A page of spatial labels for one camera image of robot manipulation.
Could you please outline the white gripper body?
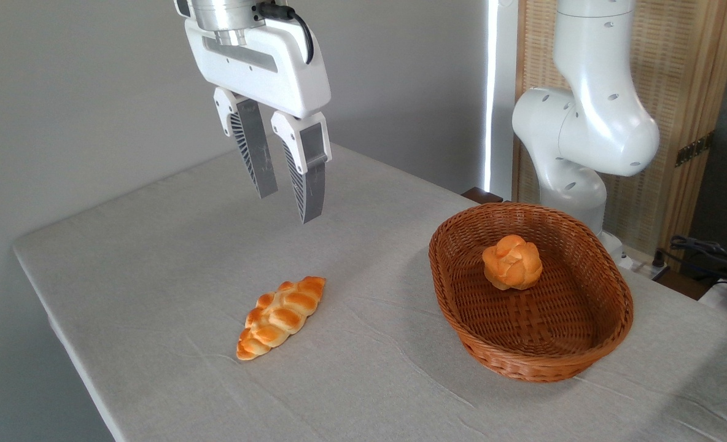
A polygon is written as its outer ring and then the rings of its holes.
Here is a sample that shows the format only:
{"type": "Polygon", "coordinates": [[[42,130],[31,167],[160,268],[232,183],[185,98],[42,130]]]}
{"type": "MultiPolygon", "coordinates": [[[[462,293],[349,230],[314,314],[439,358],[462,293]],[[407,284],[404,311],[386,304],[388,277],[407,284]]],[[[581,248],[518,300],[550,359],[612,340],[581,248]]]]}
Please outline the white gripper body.
{"type": "Polygon", "coordinates": [[[305,35],[294,21],[265,20],[246,29],[240,47],[221,45],[196,20],[184,25],[198,69],[211,84],[296,118],[313,115],[332,98],[321,48],[314,43],[307,64],[305,35]]]}

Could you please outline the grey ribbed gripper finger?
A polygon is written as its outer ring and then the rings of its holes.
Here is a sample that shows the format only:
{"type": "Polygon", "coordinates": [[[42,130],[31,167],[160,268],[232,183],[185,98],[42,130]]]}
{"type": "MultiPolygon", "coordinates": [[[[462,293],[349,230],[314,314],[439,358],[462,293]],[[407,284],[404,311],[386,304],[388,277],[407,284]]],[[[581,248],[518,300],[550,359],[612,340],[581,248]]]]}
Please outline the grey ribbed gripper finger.
{"type": "Polygon", "coordinates": [[[253,99],[217,87],[214,103],[224,134],[237,145],[260,198],[278,190],[259,104],[253,99]]]}
{"type": "Polygon", "coordinates": [[[276,110],[271,126],[282,141],[301,222],[308,223],[324,206],[326,163],[332,159],[326,118],[321,112],[296,118],[276,110]]]}

